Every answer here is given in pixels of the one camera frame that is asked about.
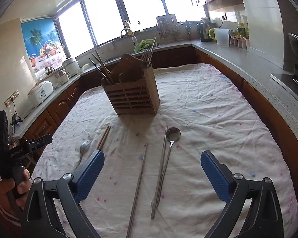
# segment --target wall outlet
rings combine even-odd
[[[12,103],[11,99],[15,100],[19,95],[19,91],[15,91],[11,96],[9,96],[9,98],[4,102],[6,107],[8,107]]]

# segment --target palm tree picture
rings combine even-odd
[[[52,41],[57,41],[58,40],[58,37],[56,35],[56,32],[55,31],[51,31],[49,34],[48,34],[48,38]]]
[[[33,37],[30,37],[29,40],[31,44],[36,47],[38,45],[41,45],[41,42],[43,41],[42,33],[40,30],[33,29],[30,31],[30,33],[33,35]]]

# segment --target finger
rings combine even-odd
[[[24,179],[26,180],[26,179],[30,179],[30,172],[27,170],[27,169],[25,169],[24,171],[23,171],[23,177],[24,177]]]
[[[18,198],[15,202],[19,207],[25,206],[25,203],[28,198],[28,193],[24,194],[21,198]]]
[[[23,194],[23,193],[27,192],[31,188],[31,185],[32,185],[32,181],[30,179],[24,180],[17,187],[18,193]]]
[[[0,196],[5,195],[8,191],[12,190],[15,186],[13,179],[2,179],[0,181]]]

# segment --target hand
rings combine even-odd
[[[24,194],[21,198],[18,198],[15,202],[16,204],[24,210],[25,202],[28,198],[28,190],[31,188],[32,181],[30,178],[30,173],[27,169],[23,171],[24,181],[17,186],[17,191],[19,194]],[[7,192],[12,190],[15,186],[13,179],[3,179],[0,181],[0,205],[1,207],[13,216],[16,216],[12,205],[8,199]]]

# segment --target blue gripper pad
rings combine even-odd
[[[80,165],[73,173],[72,187],[77,203],[87,198],[104,166],[104,162],[104,153],[101,150],[95,150],[87,162]]]
[[[217,161],[215,163],[214,160],[208,155],[208,153],[212,155],[212,153],[209,150],[202,152],[201,166],[204,172],[206,173],[219,199],[228,203],[232,199],[232,196],[229,192],[230,183],[228,182],[224,174],[221,172],[220,168],[216,165],[216,163],[218,163],[218,165],[221,164],[212,155],[214,159]]]

